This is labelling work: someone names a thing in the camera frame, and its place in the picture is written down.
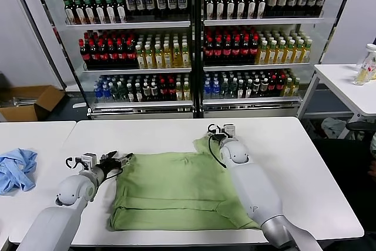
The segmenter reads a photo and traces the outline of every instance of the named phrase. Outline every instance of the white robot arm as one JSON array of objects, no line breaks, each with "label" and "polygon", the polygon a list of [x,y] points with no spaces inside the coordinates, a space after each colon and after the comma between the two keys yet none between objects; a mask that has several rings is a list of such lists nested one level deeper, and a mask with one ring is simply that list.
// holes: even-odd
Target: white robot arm
[{"label": "white robot arm", "polygon": [[249,218],[261,226],[266,239],[277,248],[297,246],[301,251],[322,251],[308,231],[294,226],[283,215],[282,201],[273,184],[245,145],[235,138],[235,126],[217,128],[219,131],[209,130],[209,134],[220,142],[220,161],[229,170]]}]

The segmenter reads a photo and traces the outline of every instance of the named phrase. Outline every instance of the black cable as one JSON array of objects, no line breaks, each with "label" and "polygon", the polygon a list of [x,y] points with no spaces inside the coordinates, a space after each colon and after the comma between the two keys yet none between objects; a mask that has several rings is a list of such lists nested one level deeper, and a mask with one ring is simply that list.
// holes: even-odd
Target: black cable
[{"label": "black cable", "polygon": [[210,153],[213,155],[213,157],[215,158],[215,160],[219,163],[219,165],[221,165],[222,167],[226,168],[225,164],[221,163],[218,158],[214,155],[213,151],[212,151],[212,148],[210,147],[210,140],[213,138],[213,136],[209,136],[209,151]]}]

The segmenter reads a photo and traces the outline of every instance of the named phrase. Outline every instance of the red bottle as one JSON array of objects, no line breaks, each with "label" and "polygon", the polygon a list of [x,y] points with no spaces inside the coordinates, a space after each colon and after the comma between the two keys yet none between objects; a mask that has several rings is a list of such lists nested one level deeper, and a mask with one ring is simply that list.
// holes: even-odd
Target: red bottle
[{"label": "red bottle", "polygon": [[231,55],[233,59],[239,59],[240,55],[240,37],[236,36],[234,39],[233,47],[231,49]]},{"label": "red bottle", "polygon": [[214,58],[220,59],[222,57],[222,39],[220,36],[217,36],[216,44],[214,46]]}]

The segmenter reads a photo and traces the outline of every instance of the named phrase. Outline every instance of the shelf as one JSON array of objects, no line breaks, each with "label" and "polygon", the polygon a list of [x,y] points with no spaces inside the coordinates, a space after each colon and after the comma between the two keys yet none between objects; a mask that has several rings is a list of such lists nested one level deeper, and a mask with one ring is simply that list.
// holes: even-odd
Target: shelf
[{"label": "shelf", "polygon": [[204,20],[205,26],[237,26],[237,25],[283,25],[283,24],[318,24],[324,18],[265,18],[265,19],[232,19]]},{"label": "shelf", "polygon": [[291,69],[291,68],[308,67],[310,65],[311,63],[240,65],[240,66],[207,66],[207,67],[204,67],[204,71],[213,72],[213,71],[240,71],[240,70],[264,70],[264,69]]},{"label": "shelf", "polygon": [[250,104],[271,104],[271,103],[301,103],[299,96],[282,97],[260,97],[243,99],[207,99],[203,100],[203,106],[230,106],[230,105],[250,105]]},{"label": "shelf", "polygon": [[170,68],[170,69],[125,69],[125,70],[95,70],[83,71],[84,74],[92,75],[138,75],[143,73],[190,73],[192,68]]},{"label": "shelf", "polygon": [[67,29],[77,31],[97,29],[155,29],[155,28],[188,28],[190,21],[169,22],[129,22],[121,24],[96,24],[96,25],[67,25]]}]

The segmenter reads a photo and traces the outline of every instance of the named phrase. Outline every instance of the display fridge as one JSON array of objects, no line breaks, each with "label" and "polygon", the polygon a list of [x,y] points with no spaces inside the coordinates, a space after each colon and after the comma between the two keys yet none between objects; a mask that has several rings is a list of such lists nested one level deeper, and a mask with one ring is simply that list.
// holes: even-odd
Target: display fridge
[{"label": "display fridge", "polygon": [[72,71],[93,119],[295,115],[345,5],[24,2],[51,57]]}]

